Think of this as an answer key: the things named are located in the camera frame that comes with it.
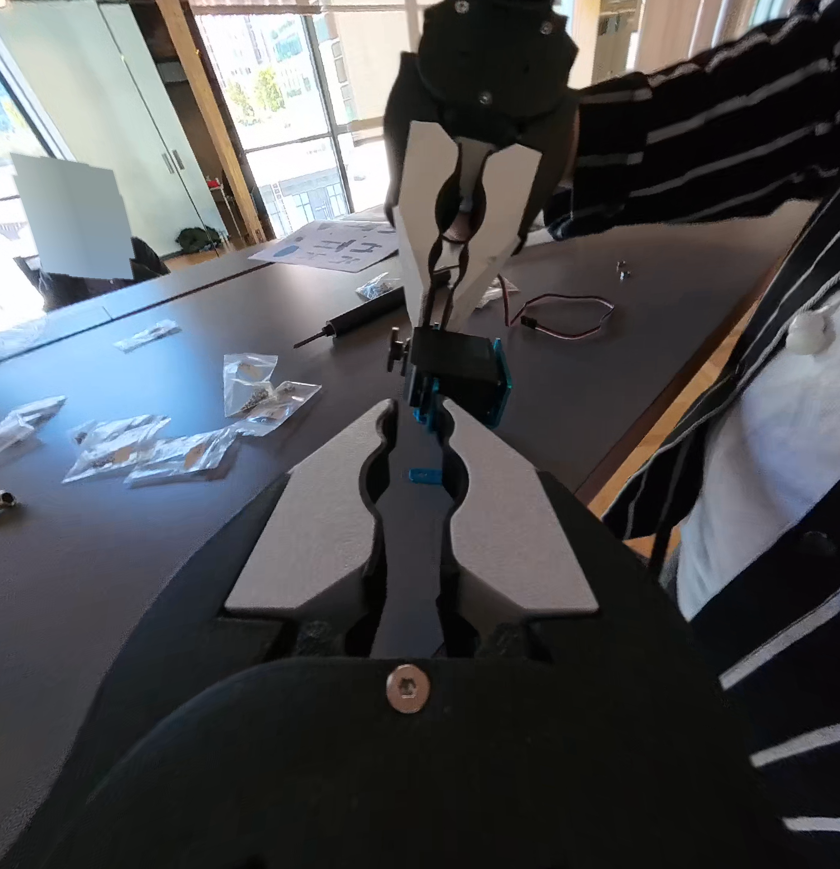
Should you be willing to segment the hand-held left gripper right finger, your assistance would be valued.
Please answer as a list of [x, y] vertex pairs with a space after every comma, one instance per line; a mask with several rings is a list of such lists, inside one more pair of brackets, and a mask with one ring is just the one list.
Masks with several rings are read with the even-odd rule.
[[442, 566], [473, 628], [589, 616], [599, 604], [534, 465], [450, 398], [439, 404], [452, 500]]

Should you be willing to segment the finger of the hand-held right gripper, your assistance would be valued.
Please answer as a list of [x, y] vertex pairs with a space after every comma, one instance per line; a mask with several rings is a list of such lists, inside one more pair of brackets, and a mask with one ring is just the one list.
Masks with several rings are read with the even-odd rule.
[[540, 160], [533, 149], [502, 149], [485, 158], [478, 177], [482, 218], [459, 255], [442, 329], [464, 329], [491, 280], [516, 250]]
[[434, 300], [435, 267], [441, 257], [444, 229], [439, 202], [448, 210], [451, 194], [459, 198], [460, 149], [445, 129], [433, 122], [410, 125], [399, 196], [392, 209], [408, 319], [413, 331], [428, 321]]

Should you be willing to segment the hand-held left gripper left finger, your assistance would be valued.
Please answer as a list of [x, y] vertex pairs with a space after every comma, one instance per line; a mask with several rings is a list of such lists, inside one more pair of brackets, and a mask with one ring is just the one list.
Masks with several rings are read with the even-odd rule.
[[381, 552], [371, 469], [389, 452], [398, 407], [377, 402], [288, 472], [288, 481], [224, 603], [235, 616], [352, 628], [370, 610], [366, 577]]

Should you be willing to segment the black electric screwdriver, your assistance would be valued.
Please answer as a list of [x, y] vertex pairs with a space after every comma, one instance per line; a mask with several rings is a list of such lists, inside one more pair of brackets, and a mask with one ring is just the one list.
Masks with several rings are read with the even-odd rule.
[[322, 328], [308, 338], [296, 342], [294, 349], [299, 349], [322, 338], [337, 339], [365, 327], [371, 322], [405, 306], [403, 285], [398, 285], [382, 294], [366, 299], [362, 304], [326, 320]]

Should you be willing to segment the black servo with blue bracket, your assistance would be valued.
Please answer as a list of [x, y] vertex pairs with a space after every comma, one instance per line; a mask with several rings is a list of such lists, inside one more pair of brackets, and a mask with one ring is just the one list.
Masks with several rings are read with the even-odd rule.
[[436, 469], [413, 468], [412, 482], [443, 487], [453, 501], [467, 492], [469, 472], [449, 446], [462, 418], [482, 431], [495, 433], [512, 388], [509, 365], [500, 339], [418, 327], [409, 339], [392, 328], [387, 370], [400, 369], [404, 400], [416, 424], [441, 450]]

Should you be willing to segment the person's right forearm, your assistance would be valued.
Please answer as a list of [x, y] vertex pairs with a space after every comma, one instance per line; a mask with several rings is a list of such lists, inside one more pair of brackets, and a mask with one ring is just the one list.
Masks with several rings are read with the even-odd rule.
[[558, 241], [821, 201], [840, 183], [840, 2], [578, 96], [573, 174], [544, 210]]

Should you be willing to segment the dark grey desk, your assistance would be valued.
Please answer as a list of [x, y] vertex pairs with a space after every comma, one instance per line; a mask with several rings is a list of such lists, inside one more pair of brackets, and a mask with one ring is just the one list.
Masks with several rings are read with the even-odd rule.
[[249, 259], [262, 245], [226, 253], [207, 262], [182, 267], [168, 276], [122, 288], [106, 296], [47, 313], [48, 325], [36, 345], [0, 363], [42, 349], [132, 315], [156, 310], [168, 302], [256, 271], [265, 263]]
[[[501, 304], [469, 332], [501, 336], [513, 390], [499, 437], [591, 501], [703, 358], [766, 285], [814, 205], [695, 226], [611, 230], [527, 248], [505, 269], [521, 298], [603, 296], [599, 334], [562, 342], [503, 329]], [[618, 279], [625, 260], [632, 276]], [[403, 392], [385, 369], [396, 312], [302, 349], [353, 308], [361, 277], [270, 264], [0, 363], [0, 419], [30, 401], [66, 402], [31, 446], [0, 461], [0, 863], [48, 796], [100, 684], [128, 636], [185, 560], [262, 488], [377, 402]], [[113, 345], [174, 320], [182, 329], [131, 353]], [[171, 418], [168, 435], [225, 424], [227, 353], [279, 356], [275, 381], [321, 393], [281, 428], [242, 440], [213, 481], [128, 488], [121, 478], [63, 485], [70, 429], [87, 420]]]

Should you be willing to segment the white blue instruction manual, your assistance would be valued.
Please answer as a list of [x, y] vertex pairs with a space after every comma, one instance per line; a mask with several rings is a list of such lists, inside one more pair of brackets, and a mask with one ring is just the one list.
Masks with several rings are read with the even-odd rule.
[[249, 259], [357, 274], [397, 250], [395, 229], [387, 221], [315, 221]]

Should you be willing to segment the cluster of clear screw bags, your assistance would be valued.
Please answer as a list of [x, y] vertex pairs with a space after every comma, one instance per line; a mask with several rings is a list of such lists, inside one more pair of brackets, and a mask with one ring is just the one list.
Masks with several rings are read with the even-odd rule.
[[171, 418], [133, 415], [87, 420], [69, 431], [75, 458], [63, 485], [121, 478], [126, 487], [195, 482], [216, 476], [239, 441], [272, 434], [305, 408], [322, 385], [294, 379], [275, 381], [275, 354], [227, 353], [221, 368], [225, 425], [168, 435]]

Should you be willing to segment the large glass window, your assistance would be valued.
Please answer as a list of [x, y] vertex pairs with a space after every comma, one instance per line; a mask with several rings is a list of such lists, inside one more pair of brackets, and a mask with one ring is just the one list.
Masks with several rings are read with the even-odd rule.
[[421, 5], [190, 3], [276, 237], [382, 205], [382, 116]]

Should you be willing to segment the wooden pillar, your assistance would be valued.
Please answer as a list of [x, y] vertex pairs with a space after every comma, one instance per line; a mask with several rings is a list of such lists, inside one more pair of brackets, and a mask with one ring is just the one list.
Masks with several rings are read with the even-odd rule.
[[165, 27], [177, 57], [186, 74], [197, 107], [208, 131], [208, 136], [217, 153], [222, 174], [229, 181], [230, 190], [241, 214], [245, 227], [243, 238], [248, 245], [261, 244], [268, 235], [260, 221], [253, 197], [236, 154], [221, 106], [218, 103], [197, 47], [195, 31], [190, 27], [190, 18], [179, 1], [157, 1]]

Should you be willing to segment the person's white undershirt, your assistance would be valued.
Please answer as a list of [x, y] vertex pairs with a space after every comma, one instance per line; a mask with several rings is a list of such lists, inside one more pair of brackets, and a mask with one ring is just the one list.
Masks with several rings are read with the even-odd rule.
[[672, 568], [675, 601], [693, 620], [794, 527], [840, 475], [832, 471], [840, 402], [835, 354], [782, 353], [711, 433], [703, 485]]

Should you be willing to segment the long clear plastic bag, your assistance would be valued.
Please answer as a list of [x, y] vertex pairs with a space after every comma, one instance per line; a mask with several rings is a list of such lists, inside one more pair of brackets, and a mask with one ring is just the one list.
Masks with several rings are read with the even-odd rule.
[[131, 353], [181, 331], [181, 327], [174, 320], [159, 320], [153, 326], [115, 342], [113, 346], [121, 353]]

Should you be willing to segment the glass partition door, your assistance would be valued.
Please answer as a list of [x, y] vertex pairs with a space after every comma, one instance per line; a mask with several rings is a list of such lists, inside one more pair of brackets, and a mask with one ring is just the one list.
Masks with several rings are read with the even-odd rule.
[[186, 229], [229, 237], [129, 5], [7, 2], [0, 49], [64, 151], [113, 172], [132, 235], [164, 259]]

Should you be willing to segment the heap of clear plastic wrappers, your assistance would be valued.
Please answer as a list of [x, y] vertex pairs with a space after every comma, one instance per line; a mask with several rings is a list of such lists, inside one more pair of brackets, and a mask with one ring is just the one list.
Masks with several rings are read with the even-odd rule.
[[42, 338], [47, 325], [48, 318], [40, 316], [10, 327], [1, 327], [0, 362], [32, 349]]

